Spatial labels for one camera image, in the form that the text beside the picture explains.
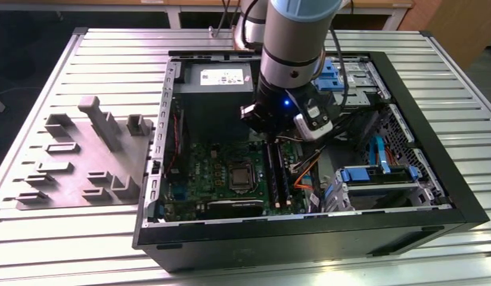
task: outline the wooden cabinet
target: wooden cabinet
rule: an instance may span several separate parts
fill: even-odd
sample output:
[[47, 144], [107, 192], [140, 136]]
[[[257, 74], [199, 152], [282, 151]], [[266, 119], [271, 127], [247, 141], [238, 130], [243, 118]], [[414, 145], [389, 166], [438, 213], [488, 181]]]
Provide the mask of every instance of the wooden cabinet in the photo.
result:
[[398, 30], [427, 30], [462, 69], [491, 43], [491, 0], [414, 0]]

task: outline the power supply label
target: power supply label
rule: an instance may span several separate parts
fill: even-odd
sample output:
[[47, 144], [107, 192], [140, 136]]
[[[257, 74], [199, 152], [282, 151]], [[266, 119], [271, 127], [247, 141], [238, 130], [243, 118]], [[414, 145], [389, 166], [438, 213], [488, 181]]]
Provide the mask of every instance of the power supply label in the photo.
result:
[[245, 74], [242, 69], [234, 70], [202, 70], [202, 85], [243, 85]]

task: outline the white label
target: white label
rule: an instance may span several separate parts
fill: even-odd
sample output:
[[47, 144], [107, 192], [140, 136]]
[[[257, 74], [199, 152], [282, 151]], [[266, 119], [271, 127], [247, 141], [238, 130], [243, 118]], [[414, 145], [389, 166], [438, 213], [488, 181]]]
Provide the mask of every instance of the white label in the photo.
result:
[[319, 198], [317, 197], [317, 195], [313, 193], [310, 196], [310, 200], [313, 201], [313, 203], [319, 206]]
[[202, 70], [200, 82], [202, 85], [243, 85], [243, 70]]

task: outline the cpu socket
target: cpu socket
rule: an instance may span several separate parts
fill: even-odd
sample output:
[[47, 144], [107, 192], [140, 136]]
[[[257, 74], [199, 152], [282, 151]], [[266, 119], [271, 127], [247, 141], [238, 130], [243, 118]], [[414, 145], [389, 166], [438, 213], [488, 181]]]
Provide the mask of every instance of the cpu socket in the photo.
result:
[[235, 163], [230, 165], [230, 189], [238, 194], [246, 194], [253, 191], [255, 184], [255, 170], [250, 163]]

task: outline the wooden panel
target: wooden panel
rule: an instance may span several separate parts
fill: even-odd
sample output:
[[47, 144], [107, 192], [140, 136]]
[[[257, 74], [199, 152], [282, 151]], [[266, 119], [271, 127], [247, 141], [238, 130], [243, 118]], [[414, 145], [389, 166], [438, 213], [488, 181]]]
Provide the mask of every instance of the wooden panel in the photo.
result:
[[357, 8], [411, 8], [414, 0], [354, 0], [354, 5]]
[[427, 30], [466, 69], [491, 43], [491, 0], [443, 0]]
[[399, 31], [421, 31], [427, 29], [427, 24], [434, 17], [442, 0], [414, 0], [414, 7], [405, 15], [399, 25]]
[[142, 0], [0, 0], [0, 4], [67, 4], [67, 5], [163, 5]]

